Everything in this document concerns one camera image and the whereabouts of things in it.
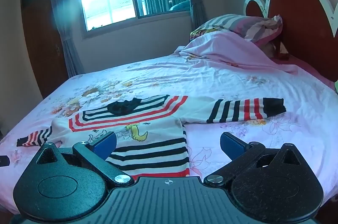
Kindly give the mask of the floral pink bed sheet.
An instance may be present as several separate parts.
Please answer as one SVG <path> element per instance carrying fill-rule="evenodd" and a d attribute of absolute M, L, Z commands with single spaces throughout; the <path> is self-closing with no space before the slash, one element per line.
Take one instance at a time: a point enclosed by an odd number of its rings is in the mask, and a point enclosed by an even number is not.
<path fill-rule="evenodd" d="M 337 194 L 337 94 L 297 65 L 177 55 L 73 77 L 1 141 L 1 208 L 17 213 L 13 189 L 39 147 L 70 147 L 113 131 L 108 161 L 132 176 L 205 177 L 229 161 L 228 131 L 269 148 L 293 143 L 324 190 Z"/>

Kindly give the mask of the brown wooden door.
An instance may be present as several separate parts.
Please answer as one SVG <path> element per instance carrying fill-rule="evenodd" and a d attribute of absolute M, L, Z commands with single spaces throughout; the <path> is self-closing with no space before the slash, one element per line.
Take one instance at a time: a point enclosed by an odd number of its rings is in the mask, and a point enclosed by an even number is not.
<path fill-rule="evenodd" d="M 51 0 L 21 0 L 21 17 L 31 67 L 46 98 L 68 79 Z"/>

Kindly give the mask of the red heart-shaped headboard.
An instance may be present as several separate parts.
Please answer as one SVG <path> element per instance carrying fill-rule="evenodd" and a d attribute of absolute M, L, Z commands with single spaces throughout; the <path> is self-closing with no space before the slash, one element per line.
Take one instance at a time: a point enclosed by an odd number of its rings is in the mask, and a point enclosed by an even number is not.
<path fill-rule="evenodd" d="M 244 14 L 280 15 L 279 40 L 286 50 L 321 76 L 337 81 L 337 7 L 329 0 L 245 0 Z"/>

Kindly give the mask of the striped pillow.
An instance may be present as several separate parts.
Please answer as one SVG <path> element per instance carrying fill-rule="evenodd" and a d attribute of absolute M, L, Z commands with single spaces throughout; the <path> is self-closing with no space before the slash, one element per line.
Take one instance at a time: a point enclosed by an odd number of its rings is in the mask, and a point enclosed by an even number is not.
<path fill-rule="evenodd" d="M 190 40 L 194 40 L 204 34 L 221 31 L 233 32 L 244 40 L 261 47 L 281 34 L 283 27 L 280 15 L 272 18 L 253 17 L 238 14 L 225 14 L 215 17 L 200 25 L 190 33 Z"/>

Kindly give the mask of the striped white knit sweater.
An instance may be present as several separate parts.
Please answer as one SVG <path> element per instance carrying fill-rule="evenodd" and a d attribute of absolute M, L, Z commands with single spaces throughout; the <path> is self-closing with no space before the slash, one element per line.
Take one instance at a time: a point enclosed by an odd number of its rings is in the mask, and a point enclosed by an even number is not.
<path fill-rule="evenodd" d="M 185 124 L 212 124 L 263 120 L 286 111 L 283 99 L 255 98 L 237 101 L 200 96 L 157 95 L 146 99 L 115 101 L 104 107 L 56 118 L 49 128 L 17 140 L 19 147 L 62 147 L 90 144 L 112 135 L 103 158 L 119 170 L 139 176 L 188 176 L 190 158 Z"/>

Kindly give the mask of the pink crumpled blanket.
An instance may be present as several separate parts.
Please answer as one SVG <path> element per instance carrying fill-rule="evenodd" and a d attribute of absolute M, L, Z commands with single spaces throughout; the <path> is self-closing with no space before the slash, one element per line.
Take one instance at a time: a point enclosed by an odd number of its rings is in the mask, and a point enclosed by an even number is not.
<path fill-rule="evenodd" d="M 174 54 L 192 60 L 208 60 L 244 70 L 267 73 L 281 71 L 301 75 L 305 70 L 293 64 L 277 64 L 258 46 L 232 32 L 211 32 L 179 46 Z"/>

